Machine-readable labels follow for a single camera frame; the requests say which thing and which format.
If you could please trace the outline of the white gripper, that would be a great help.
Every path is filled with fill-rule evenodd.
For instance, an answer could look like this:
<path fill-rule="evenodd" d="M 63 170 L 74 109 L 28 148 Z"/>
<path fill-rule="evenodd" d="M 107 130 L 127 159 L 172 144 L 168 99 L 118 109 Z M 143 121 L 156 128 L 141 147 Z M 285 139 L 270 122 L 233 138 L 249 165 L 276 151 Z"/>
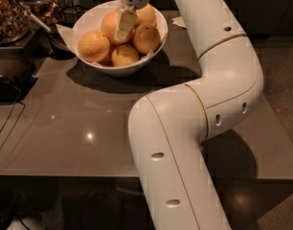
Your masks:
<path fill-rule="evenodd" d="M 118 13 L 117 26 L 114 38 L 117 41 L 124 42 L 132 32 L 137 23 L 136 10 L 145 7 L 150 0 L 120 0 L 117 4 L 116 12 Z"/>

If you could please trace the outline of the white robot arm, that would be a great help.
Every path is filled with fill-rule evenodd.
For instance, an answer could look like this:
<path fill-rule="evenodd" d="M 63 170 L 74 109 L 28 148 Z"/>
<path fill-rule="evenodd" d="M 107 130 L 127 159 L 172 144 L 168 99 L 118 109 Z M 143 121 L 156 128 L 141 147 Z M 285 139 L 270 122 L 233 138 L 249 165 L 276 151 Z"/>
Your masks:
<path fill-rule="evenodd" d="M 263 74 L 224 0 L 174 1 L 201 76 L 137 101 L 128 118 L 129 144 L 156 230 L 231 230 L 200 145 L 250 115 Z"/>

